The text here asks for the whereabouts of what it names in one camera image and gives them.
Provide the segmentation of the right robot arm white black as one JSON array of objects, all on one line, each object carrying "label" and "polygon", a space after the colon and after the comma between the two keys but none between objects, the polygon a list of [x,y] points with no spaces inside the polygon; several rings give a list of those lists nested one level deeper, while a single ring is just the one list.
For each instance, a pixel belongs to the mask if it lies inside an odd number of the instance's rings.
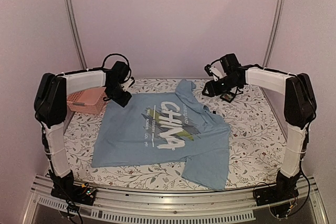
[{"label": "right robot arm white black", "polygon": [[292,186],[289,182],[297,181],[303,173],[301,162],[307,152],[310,124],[317,116],[317,103],[310,78],[306,73],[286,73],[258,64],[243,66],[235,54],[226,54],[218,62],[223,71],[219,71],[213,62],[204,67],[206,73],[212,77],[203,88],[204,96],[219,96],[230,102],[236,96],[231,92],[233,88],[241,89],[245,85],[252,85],[280,93],[285,98],[287,145],[276,178],[279,184],[271,190],[271,196],[276,201],[282,201],[291,194]]}]

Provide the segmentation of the light blue printed t-shirt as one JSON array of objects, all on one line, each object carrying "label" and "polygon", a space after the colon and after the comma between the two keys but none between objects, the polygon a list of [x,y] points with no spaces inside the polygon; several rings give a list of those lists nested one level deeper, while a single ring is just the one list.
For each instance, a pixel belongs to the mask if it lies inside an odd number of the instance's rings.
[{"label": "light blue printed t-shirt", "polygon": [[134,94],[125,107],[108,103],[92,167],[183,162],[184,179],[223,190],[229,170],[230,126],[197,101],[195,87],[182,80],[173,92]]}]

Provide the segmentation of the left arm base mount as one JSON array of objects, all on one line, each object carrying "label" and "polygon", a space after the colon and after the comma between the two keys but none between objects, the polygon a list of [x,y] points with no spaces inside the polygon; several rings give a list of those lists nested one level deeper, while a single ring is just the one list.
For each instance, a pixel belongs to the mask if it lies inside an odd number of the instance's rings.
[{"label": "left arm base mount", "polygon": [[54,187],[51,190],[53,197],[88,206],[93,205],[96,193],[96,188],[89,186],[87,183],[76,185],[72,180],[64,179],[54,182]]}]

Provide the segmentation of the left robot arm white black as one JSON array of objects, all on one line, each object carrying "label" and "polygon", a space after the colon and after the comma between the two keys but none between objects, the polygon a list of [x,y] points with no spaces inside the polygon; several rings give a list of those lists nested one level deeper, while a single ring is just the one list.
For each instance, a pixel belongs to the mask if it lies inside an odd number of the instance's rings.
[{"label": "left robot arm white black", "polygon": [[65,144],[64,122],[67,116],[67,97],[79,91],[104,88],[105,99],[125,107],[132,95],[128,88],[134,84],[129,63],[116,61],[112,68],[104,66],[86,70],[45,73],[40,81],[34,101],[35,119],[41,124],[43,145],[50,163],[50,177],[62,180],[58,192],[67,200],[78,195],[73,185]]}]

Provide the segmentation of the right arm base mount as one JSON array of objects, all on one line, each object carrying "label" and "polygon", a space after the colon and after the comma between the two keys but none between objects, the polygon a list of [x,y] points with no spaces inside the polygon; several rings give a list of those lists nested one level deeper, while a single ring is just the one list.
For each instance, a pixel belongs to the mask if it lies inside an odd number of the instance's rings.
[{"label": "right arm base mount", "polygon": [[266,187],[253,188],[253,198],[256,201],[257,206],[269,206],[269,211],[271,215],[278,219],[283,220],[287,219],[298,213],[307,203],[310,195],[311,184],[308,179],[306,179],[308,184],[308,192],[303,201],[303,203],[298,207],[299,201],[299,192],[296,187],[290,189],[288,193],[285,193],[283,196],[277,195],[276,186],[270,186],[267,183],[264,183]]}]

